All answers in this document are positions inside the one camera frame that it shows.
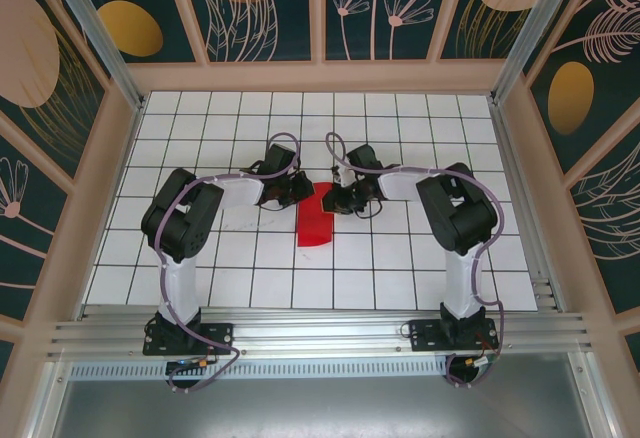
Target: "white grid tile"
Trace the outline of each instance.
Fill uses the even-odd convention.
[[[498,145],[467,145],[471,164],[477,171],[502,171],[502,159]]]
[[[200,149],[198,145],[197,141],[192,140],[169,140],[162,165],[172,168],[195,168]]]
[[[133,274],[127,305],[158,305],[161,301],[158,268],[138,266]]]
[[[333,116],[308,115],[302,117],[302,139],[324,142],[327,133],[333,131]]]
[[[366,123],[364,116],[336,116],[335,131],[344,141],[366,141]]]
[[[274,93],[271,100],[274,115],[301,115],[302,93]]]
[[[458,103],[465,118],[491,118],[486,96],[458,95]]]
[[[392,93],[367,93],[367,116],[398,116],[396,96]]]
[[[236,115],[240,110],[240,97],[242,93],[232,91],[214,91],[209,102],[210,115]]]
[[[207,114],[210,91],[183,91],[178,104],[178,114]]]
[[[174,115],[145,115],[138,131],[139,140],[168,140]]]
[[[416,309],[416,290],[411,271],[376,271],[375,277],[376,309]]]
[[[127,168],[120,196],[153,197],[160,168]]]
[[[419,310],[439,310],[447,287],[445,271],[416,271],[416,297]]]
[[[133,266],[98,266],[87,303],[124,305],[133,279]]]
[[[409,235],[373,235],[373,265],[376,270],[411,270]]]
[[[257,233],[220,233],[216,266],[251,268],[254,263]]]
[[[221,307],[248,307],[251,299],[253,270],[216,268],[213,272],[209,305]]]
[[[403,143],[431,143],[431,125],[428,119],[400,118],[400,139]]]
[[[241,115],[265,115],[271,112],[271,95],[267,92],[245,92],[240,101]]]
[[[418,94],[398,94],[396,95],[398,106],[398,116],[419,116],[428,117],[427,98]]]
[[[398,123],[381,116],[367,116],[367,138],[369,142],[397,143],[399,141]]]
[[[483,258],[483,296],[495,299],[495,272],[507,310],[535,310],[484,97],[214,92],[207,101],[208,96],[209,92],[152,95],[103,237],[87,302],[157,304],[158,258],[139,223],[175,167],[195,169],[198,176],[237,170],[264,157],[268,136],[287,131],[302,138],[307,176],[313,182],[331,182],[333,160],[324,137],[335,125],[350,140],[347,151],[368,140],[384,165],[435,167],[437,158],[438,165],[449,166],[468,163],[471,154],[475,177],[497,194],[506,216],[506,236],[492,246],[490,262],[488,256]],[[288,140],[278,141],[292,146]],[[274,201],[267,206],[279,205]],[[386,202],[372,221],[335,216],[333,241],[319,247],[296,246],[296,218],[295,207],[219,212],[198,255],[198,302],[225,307],[437,310],[444,299],[445,255],[431,235],[421,203]]]
[[[404,201],[387,201],[375,220],[371,220],[373,233],[409,232],[407,205]]]
[[[431,118],[433,141],[436,143],[465,143],[461,120]]]
[[[373,271],[336,270],[333,276],[333,299],[335,308],[374,308]]]
[[[336,93],[337,115],[364,116],[364,93]]]
[[[260,233],[256,268],[293,268],[294,233]]]
[[[305,115],[333,115],[333,93],[305,93],[303,104]]]
[[[468,143],[497,143],[493,123],[490,120],[463,118],[462,123]]]
[[[178,109],[180,94],[179,91],[154,91],[149,97],[145,113],[175,114]]]
[[[236,140],[266,140],[268,129],[268,116],[240,115],[236,128]]]
[[[294,308],[331,308],[333,272],[331,270],[295,270],[293,272]]]
[[[427,95],[429,116],[432,118],[459,117],[458,100],[455,95]]]
[[[202,139],[233,140],[237,123],[237,115],[208,115]]]
[[[291,308],[292,270],[261,270],[253,272],[251,306],[256,308]]]

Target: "red object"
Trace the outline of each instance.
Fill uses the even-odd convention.
[[[331,183],[314,183],[315,193],[298,205],[298,246],[320,246],[331,243],[333,213],[322,209],[322,198]]]

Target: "gray metal floor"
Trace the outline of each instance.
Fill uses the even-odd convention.
[[[57,438],[589,437],[564,355],[503,356],[489,380],[440,376],[221,380],[193,395],[163,382],[69,383]]]

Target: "purple cable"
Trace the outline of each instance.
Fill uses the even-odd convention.
[[[160,262],[162,263],[162,265],[160,267],[160,292],[162,293],[162,300],[164,301],[164,304],[167,306],[167,310],[169,311],[169,314],[174,319],[176,324],[182,329],[182,331],[184,331],[188,335],[192,336],[196,340],[201,341],[202,343],[205,343],[206,345],[212,346],[214,348],[221,348],[223,350],[228,350],[228,351],[232,351],[232,352],[235,353],[235,356],[231,360],[229,360],[222,368],[220,368],[218,371],[216,371],[211,377],[207,378],[206,380],[199,381],[198,383],[196,383],[195,385],[193,385],[190,388],[178,388],[174,384],[173,378],[175,377],[176,373],[181,371],[180,368],[176,368],[169,375],[169,385],[171,386],[171,389],[172,389],[172,391],[174,393],[187,394],[187,393],[189,393],[189,391],[198,391],[198,390],[201,390],[202,388],[210,385],[222,373],[224,373],[231,365],[233,365],[237,361],[237,359],[240,357],[240,350],[238,350],[237,348],[234,348],[233,346],[225,345],[224,343],[217,343],[215,341],[210,340],[209,338],[206,338],[206,337],[204,337],[202,335],[199,335],[198,333],[190,330],[187,327],[187,325],[185,325],[180,320],[180,318],[178,317],[178,315],[177,315],[176,311],[173,309],[173,306],[171,305],[171,302],[169,301],[169,297],[167,295],[167,284],[166,284],[167,259],[165,258],[164,253],[162,253],[162,250],[160,248],[160,237],[162,236],[162,232],[164,231],[164,228],[167,225],[167,221],[169,221],[169,217],[171,216],[173,211],[176,209],[176,207],[178,206],[178,204],[180,203],[182,198],[184,198],[184,196],[187,193],[189,193],[189,191],[191,191],[195,186],[199,185],[200,183],[205,183],[205,182],[213,182],[213,183],[215,183],[215,182],[218,182],[218,181],[224,181],[224,180],[230,180],[230,179],[236,179],[236,178],[244,178],[245,176],[255,177],[256,179],[260,179],[260,180],[271,180],[273,178],[277,178],[279,176],[282,176],[282,175],[288,173],[289,170],[291,170],[291,168],[296,166],[297,163],[298,163],[298,158],[300,157],[300,142],[291,133],[286,133],[286,132],[276,133],[267,142],[267,150],[269,149],[269,146],[271,146],[271,143],[273,143],[273,141],[276,138],[278,138],[279,136],[286,136],[287,138],[290,138],[291,141],[293,141],[293,143],[296,146],[295,155],[293,156],[293,159],[291,160],[291,163],[285,169],[280,170],[279,172],[273,173],[271,175],[251,175],[249,173],[230,173],[230,174],[224,174],[224,175],[205,176],[203,178],[198,178],[198,179],[192,181],[191,183],[189,183],[187,186],[184,187],[184,189],[180,193],[178,193],[178,196],[176,196],[176,198],[171,203],[171,206],[169,206],[169,208],[167,209],[167,212],[162,217],[162,220],[160,220],[160,225],[158,226],[158,230],[156,231],[156,238],[155,238],[155,240],[153,242],[153,249],[156,252],[156,254],[158,255],[158,257],[160,258]]]
[[[342,148],[342,156],[338,156],[336,154],[336,152],[333,149],[333,146],[331,144],[331,138],[334,138],[337,140],[337,142],[340,144],[340,147]],[[337,133],[330,131],[329,133],[326,134],[325,139],[324,139],[324,143],[327,146],[327,149],[329,150],[329,153],[331,153],[331,155],[336,159],[336,161],[338,163],[340,163],[342,166],[349,168],[351,170],[357,171],[359,173],[366,173],[366,174],[377,174],[377,175],[384,175],[387,173],[395,173],[398,171],[408,171],[408,172],[418,172],[418,173],[427,173],[427,174],[444,174],[444,175],[449,175],[449,176],[453,176],[456,178],[460,178],[462,180],[465,180],[469,183],[471,183],[472,185],[477,186],[478,188],[480,188],[491,200],[491,202],[493,203],[493,205],[495,206],[497,212],[498,212],[498,229],[497,231],[494,233],[494,235],[484,244],[482,245],[478,251],[476,252],[476,255],[473,258],[473,264],[471,265],[471,289],[473,291],[473,297],[475,298],[475,300],[480,303],[481,305],[484,306],[498,306],[498,312],[500,313],[500,338],[498,341],[498,350],[496,351],[496,355],[500,356],[500,353],[502,352],[502,342],[503,342],[503,338],[504,338],[504,306],[502,305],[502,301],[500,300],[496,300],[496,301],[486,301],[484,299],[482,299],[482,297],[480,297],[478,295],[478,283],[476,282],[477,277],[476,277],[476,271],[478,270],[478,265],[480,263],[480,256],[482,256],[482,253],[484,253],[487,248],[489,248],[489,246],[491,246],[493,243],[495,243],[495,241],[500,237],[500,235],[502,235],[502,232],[504,230],[504,210],[502,209],[502,206],[500,205],[500,201],[498,200],[498,198],[496,197],[496,195],[493,194],[493,192],[487,188],[486,185],[483,185],[482,183],[480,183],[478,180],[476,180],[475,178],[472,178],[468,175],[465,175],[464,173],[460,173],[458,171],[453,171],[453,170],[445,170],[445,169],[440,169],[440,168],[423,168],[423,167],[419,167],[419,166],[398,166],[395,168],[387,168],[384,170],[371,170],[368,168],[360,168],[357,166],[353,166],[352,164],[348,163],[346,161],[346,154],[347,154],[347,148],[344,144],[344,140],[342,139],[342,137],[340,135],[338,135]],[[451,363],[453,362],[453,359],[456,357],[456,354],[452,354],[449,356],[449,358],[447,359],[447,364],[445,366],[445,378],[446,380],[454,385],[456,388],[459,385],[467,385],[467,388],[471,388],[471,384],[470,383],[465,383],[462,380],[459,380],[458,378],[456,378],[455,376],[451,375]],[[487,371],[485,371],[485,373],[478,378],[477,380],[475,380],[476,384],[479,384],[481,382],[483,382],[487,376],[489,376],[491,370],[493,369],[493,365],[491,365],[489,367],[489,369]]]

